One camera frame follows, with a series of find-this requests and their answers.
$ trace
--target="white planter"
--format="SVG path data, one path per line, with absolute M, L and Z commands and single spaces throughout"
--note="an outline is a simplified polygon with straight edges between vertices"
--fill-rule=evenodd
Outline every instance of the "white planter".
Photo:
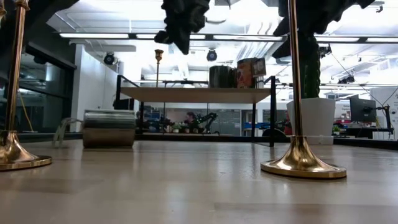
M 302 99 L 301 112 L 303 134 L 310 145 L 332 145 L 331 135 L 335 117 L 336 101 L 324 98 Z M 294 102 L 287 104 L 293 135 L 295 134 Z

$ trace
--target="stanchion base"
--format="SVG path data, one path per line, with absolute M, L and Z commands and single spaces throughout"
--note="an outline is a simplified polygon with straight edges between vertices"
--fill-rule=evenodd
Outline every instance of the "stanchion base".
M 16 131 L 2 131 L 0 134 L 0 171 L 28 169 L 49 165 L 50 156 L 35 156 L 19 144 Z
M 346 169 L 322 162 L 311 151 L 305 136 L 292 136 L 289 150 L 282 158 L 261 163 L 261 170 L 271 174 L 310 179 L 338 179 Z
M 52 158 L 50 156 L 37 156 L 37 159 L 33 161 L 0 164 L 0 171 L 35 168 L 49 165 L 51 162 Z

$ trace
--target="black container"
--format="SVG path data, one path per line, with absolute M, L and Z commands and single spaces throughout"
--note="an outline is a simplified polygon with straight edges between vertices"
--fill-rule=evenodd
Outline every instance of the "black container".
M 209 88 L 236 88 L 236 69 L 222 65 L 210 67 Z

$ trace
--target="brass stanchion post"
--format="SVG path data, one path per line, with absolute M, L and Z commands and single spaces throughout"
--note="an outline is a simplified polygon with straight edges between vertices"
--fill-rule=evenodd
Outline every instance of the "brass stanchion post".
M 6 127 L 0 134 L 0 170 L 33 168 L 51 164 L 49 156 L 35 156 L 27 152 L 20 144 L 14 131 L 14 119 L 17 106 L 19 67 L 21 65 L 22 41 L 24 38 L 25 14 L 29 10 L 29 0 L 16 1 L 16 29 L 12 46 L 12 64 L 10 67 L 7 91 Z
M 162 54 L 163 50 L 155 50 L 155 58 L 157 61 L 157 69 L 156 69 L 156 88 L 159 84 L 159 65 L 160 65 L 160 60 L 162 60 Z
M 282 158 L 275 161 L 263 162 L 261 164 L 261 169 L 272 174 L 286 175 L 291 177 L 316 179 L 334 179 L 346 177 L 347 174 L 345 168 L 326 164 L 317 158 L 316 155 L 314 155 L 314 153 L 311 151 L 307 142 L 307 138 L 303 135 L 296 0 L 289 0 L 289 17 L 296 136 L 292 136 L 289 150 L 284 156 L 282 156 Z

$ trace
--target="wooden floor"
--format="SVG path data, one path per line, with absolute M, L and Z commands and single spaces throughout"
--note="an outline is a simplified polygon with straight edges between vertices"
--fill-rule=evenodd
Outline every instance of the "wooden floor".
M 398 223 L 398 151 L 313 147 L 325 162 L 348 169 L 347 179 L 319 181 L 260 170 L 286 144 L 67 144 L 24 144 L 54 161 L 0 173 L 1 223 Z

